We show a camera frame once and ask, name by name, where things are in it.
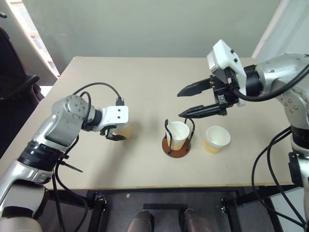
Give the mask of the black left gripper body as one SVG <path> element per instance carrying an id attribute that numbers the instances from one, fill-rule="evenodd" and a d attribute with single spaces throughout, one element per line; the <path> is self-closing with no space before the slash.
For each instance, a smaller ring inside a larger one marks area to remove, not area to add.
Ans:
<path id="1" fill-rule="evenodd" d="M 116 125 L 108 125 L 104 126 L 100 130 L 100 135 L 105 136 L 108 140 L 114 140 L 115 135 L 113 134 L 113 130 L 116 129 Z"/>

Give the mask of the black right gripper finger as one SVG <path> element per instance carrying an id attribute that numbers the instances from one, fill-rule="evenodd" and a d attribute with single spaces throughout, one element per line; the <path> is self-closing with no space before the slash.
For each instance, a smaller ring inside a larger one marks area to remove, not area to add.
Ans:
<path id="1" fill-rule="evenodd" d="M 182 118 L 204 118 L 219 115 L 220 112 L 221 109 L 218 104 L 212 104 L 209 106 L 199 105 L 181 112 L 178 116 Z"/>
<path id="2" fill-rule="evenodd" d="M 203 91 L 210 89 L 211 87 L 211 79 L 206 78 L 204 80 L 192 83 L 183 89 L 177 94 L 177 97 L 189 97 L 202 93 Z"/>

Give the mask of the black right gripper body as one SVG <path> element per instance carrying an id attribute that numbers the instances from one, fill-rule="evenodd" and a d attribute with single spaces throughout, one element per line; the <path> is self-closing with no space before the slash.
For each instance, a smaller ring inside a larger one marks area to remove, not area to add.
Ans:
<path id="1" fill-rule="evenodd" d="M 239 83 L 235 72 L 231 68 L 216 70 L 210 76 L 211 87 L 213 89 L 215 102 L 219 107 L 218 115 L 227 115 L 227 108 L 239 102 L 239 98 L 233 90 L 239 90 Z"/>

